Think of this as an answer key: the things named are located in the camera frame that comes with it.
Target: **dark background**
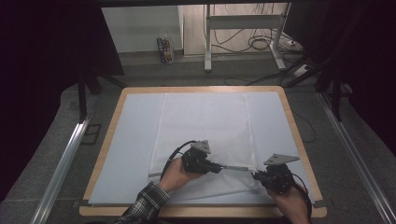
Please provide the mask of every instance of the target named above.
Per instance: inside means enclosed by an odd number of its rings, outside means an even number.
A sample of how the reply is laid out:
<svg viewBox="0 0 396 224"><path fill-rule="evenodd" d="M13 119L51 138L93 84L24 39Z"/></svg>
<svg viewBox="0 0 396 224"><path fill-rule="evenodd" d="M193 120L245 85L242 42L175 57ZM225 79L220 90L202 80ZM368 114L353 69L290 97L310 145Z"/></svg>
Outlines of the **dark background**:
<svg viewBox="0 0 396 224"><path fill-rule="evenodd" d="M3 201L51 125L63 90L78 82L78 74L95 76L91 67L111 75L123 72L98 6L1 4ZM327 9L325 17L318 14L320 35L310 36L318 42L307 46L318 62L332 51L338 36L332 35L334 27L348 12L337 4ZM395 9L394 4L372 1L343 50L339 70L353 89L350 103L396 155Z"/></svg>

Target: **checkered sleeve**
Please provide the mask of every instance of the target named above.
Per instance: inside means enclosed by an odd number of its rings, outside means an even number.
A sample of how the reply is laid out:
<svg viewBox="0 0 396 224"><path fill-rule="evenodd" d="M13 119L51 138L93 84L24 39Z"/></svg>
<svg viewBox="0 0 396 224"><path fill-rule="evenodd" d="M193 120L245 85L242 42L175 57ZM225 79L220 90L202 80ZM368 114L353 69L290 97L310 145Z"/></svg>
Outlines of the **checkered sleeve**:
<svg viewBox="0 0 396 224"><path fill-rule="evenodd" d="M137 195L136 202L129 207L115 224L148 223L158 216L169 195L154 182L150 182Z"/></svg>

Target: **black cable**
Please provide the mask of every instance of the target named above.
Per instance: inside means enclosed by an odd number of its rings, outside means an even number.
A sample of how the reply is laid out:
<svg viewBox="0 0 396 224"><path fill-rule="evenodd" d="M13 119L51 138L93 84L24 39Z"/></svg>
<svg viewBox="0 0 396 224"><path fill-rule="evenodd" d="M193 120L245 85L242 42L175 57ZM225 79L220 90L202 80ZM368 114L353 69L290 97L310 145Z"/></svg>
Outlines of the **black cable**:
<svg viewBox="0 0 396 224"><path fill-rule="evenodd" d="M216 34L216 30L215 31L215 38L216 38L216 42L218 42L218 44L222 45L224 43L227 43L228 41L230 41L231 39L233 39L236 35L238 35L239 33L241 33L242 31L244 31L245 29L240 29L238 32L236 32L234 35L232 35L230 38L228 38L225 41L222 41L221 43L218 41L218 36Z"/></svg>
<svg viewBox="0 0 396 224"><path fill-rule="evenodd" d="M312 132L314 133L314 139L313 139L313 140L309 140L309 141L303 140L303 142L305 142L305 143L314 143L314 142L317 140L317 132L315 131L315 129L314 129L314 127L312 126L311 122L309 122L308 119L303 118L303 116L299 115L299 114L298 114L297 112L295 112L293 109L290 109L290 110L291 110L291 112L293 112L295 115L297 115L300 119L305 120L305 121L309 124L309 126L311 127Z"/></svg>
<svg viewBox="0 0 396 224"><path fill-rule="evenodd" d="M216 48L220 48L220 49L225 49L225 50L228 50L228 51L234 52L234 53L245 52L245 51L247 51L247 50L249 50L249 49L255 49L255 50L258 50L258 51L260 51L260 50L265 50L265 49L267 49L267 48L269 47L269 43L268 43L268 40L265 39L265 38L258 38L258 37L262 37L262 36L263 36L263 35L255 35L255 36L250 37L250 38L248 39L248 41L247 41L247 43L248 43L248 48L246 48L246 49L233 50L233 49L224 48L223 46L220 46L220 45L213 45L213 44L212 44L212 46L213 46L213 47L216 47ZM265 42L265 43L266 43L266 46L265 46L265 47L262 47L262 48L254 46L255 43L258 43L258 42Z"/></svg>
<svg viewBox="0 0 396 224"><path fill-rule="evenodd" d="M307 212L307 217L308 217L309 223L312 223L312 221L311 221L311 217L312 217L312 203L311 203L311 200L309 199L309 196L308 196L308 189L306 188L304 181L303 181L299 176L297 176L297 177L298 177L298 178L300 179L300 181L303 183L305 190L304 190L303 188L301 188L301 186L298 185L298 184L295 183L295 182L294 182L292 185L293 185L294 188L297 189L297 190L301 193L301 195L303 196L304 201L305 201L305 204L306 204L306 208L307 208L307 210L308 210L308 212Z"/></svg>
<svg viewBox="0 0 396 224"><path fill-rule="evenodd" d="M256 4L256 6L253 8L253 10L250 12L250 14L253 14L253 12L259 7L260 3Z"/></svg>
<svg viewBox="0 0 396 224"><path fill-rule="evenodd" d="M224 5L224 9L228 12L228 15L231 15L230 11L227 9L227 4Z"/></svg>
<svg viewBox="0 0 396 224"><path fill-rule="evenodd" d="M173 153L172 155L169 157L168 161L166 162L165 166L163 167L163 172L161 173L161 179L163 179L163 175L165 174L166 170L168 169L169 165L172 162L172 159L176 156L177 153L179 153L179 151L186 145L191 144L191 143L196 143L197 141L191 140L186 142L185 144L181 145L180 147L178 147Z"/></svg>
<svg viewBox="0 0 396 224"><path fill-rule="evenodd" d="M265 3L262 4L262 12L260 14L262 14L264 12L264 5L265 5Z"/></svg>
<svg viewBox="0 0 396 224"><path fill-rule="evenodd" d="M274 77L279 77L280 76L280 78L283 78L291 69L293 69L297 64L299 64L301 61L303 61L303 60L305 60L305 58L304 57L302 57L302 58L300 58L299 59L299 61L297 61L296 63L294 63L294 64L292 64L287 70L285 70L285 71L282 71L282 72L280 72L280 73L275 73L275 74L272 74L272 75L269 75L269 76L266 76L266 77L260 77L260 78L258 78L258 79L256 79L256 80L253 80L253 81L250 81L250 80L246 80L246 79L242 79L242 78L238 78L238 77L226 77L226 78L224 78L224 84L226 84L226 85L228 85L228 86L232 86L232 85L230 85L229 83L227 83L227 80L229 80L229 79L235 79L235 80L240 80L240 81L246 81L246 82L248 82L247 84L245 84L245 86L251 86L251 85L253 85L253 84L255 84L255 83L258 83L258 82L261 82L261 81L264 81L264 80L267 80L267 79L271 79L271 78L274 78Z"/></svg>
<svg viewBox="0 0 396 224"><path fill-rule="evenodd" d="M284 78L290 71L292 71L296 65L298 65L298 64L300 64L301 62L305 61L306 58L307 58L307 56L304 55L304 56L301 57L299 60L297 60L297 62L293 63L293 64L288 68L288 70L286 70L286 71L282 74L282 76L281 76L281 77L279 78L279 80L277 81L276 85L281 87L281 86L282 86L282 80L283 80L283 78Z"/></svg>

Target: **white paper sheet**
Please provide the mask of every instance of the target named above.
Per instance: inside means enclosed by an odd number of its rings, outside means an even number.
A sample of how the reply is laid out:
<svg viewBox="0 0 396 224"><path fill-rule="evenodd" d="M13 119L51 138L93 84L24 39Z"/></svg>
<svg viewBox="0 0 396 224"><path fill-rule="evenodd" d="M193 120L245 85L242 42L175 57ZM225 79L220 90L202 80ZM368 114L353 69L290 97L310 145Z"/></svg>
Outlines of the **white paper sheet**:
<svg viewBox="0 0 396 224"><path fill-rule="evenodd" d="M197 97L194 95L200 95L201 93L175 94L182 95L182 98L188 96L193 102L194 97ZM210 98L216 98L218 95L218 93L206 94L210 95ZM247 111L250 116L252 129L250 139L253 141L255 162L258 168L265 170L265 166L262 163L274 153L298 156L297 147L277 92L236 94L241 97L238 102L247 102L248 105ZM135 201L137 193L147 185L152 152L156 142L159 141L157 136L160 130L159 124L164 106L164 97L165 94L163 93L127 95L102 172L93 188L89 204L130 204ZM197 105L179 109L183 109L186 113L194 114L197 113L197 110L193 109L195 106ZM228 116L231 113L229 111L219 111L219 114ZM239 119L235 123L241 122L241 120L246 121L247 119ZM180 133L179 141L166 143L166 145L168 145L169 150L175 150L176 147L189 140L208 139L212 150L223 148L217 141L220 138L224 138L224 136L220 135L217 137L215 135L212 136L212 133L205 134L189 133L187 135L183 132ZM222 159L222 157L216 157L215 154L209 157L213 161ZM302 163L295 161L289 163L288 166L303 179L308 190L311 191ZM251 188L252 190L249 191L203 199L177 200L177 198L171 198L168 203L274 203L262 187L258 189ZM183 190L185 189L175 191L174 196L176 197Z"/></svg>

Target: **person's right hand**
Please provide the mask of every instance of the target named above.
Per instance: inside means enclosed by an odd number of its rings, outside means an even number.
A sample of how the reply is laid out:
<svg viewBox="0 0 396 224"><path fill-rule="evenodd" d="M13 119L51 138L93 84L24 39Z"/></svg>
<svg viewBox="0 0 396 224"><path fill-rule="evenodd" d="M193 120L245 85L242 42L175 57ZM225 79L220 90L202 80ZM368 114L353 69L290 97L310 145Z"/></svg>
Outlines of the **person's right hand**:
<svg viewBox="0 0 396 224"><path fill-rule="evenodd" d="M277 204L280 212L289 219L293 224L309 224L308 209L301 193L291 188L288 192L278 194L271 189L267 189L270 195Z"/></svg>
<svg viewBox="0 0 396 224"><path fill-rule="evenodd" d="M198 178L203 174L188 173L184 170L181 158L173 159L165 171L165 175L160 181L160 186L166 192L179 189L187 184L190 180Z"/></svg>

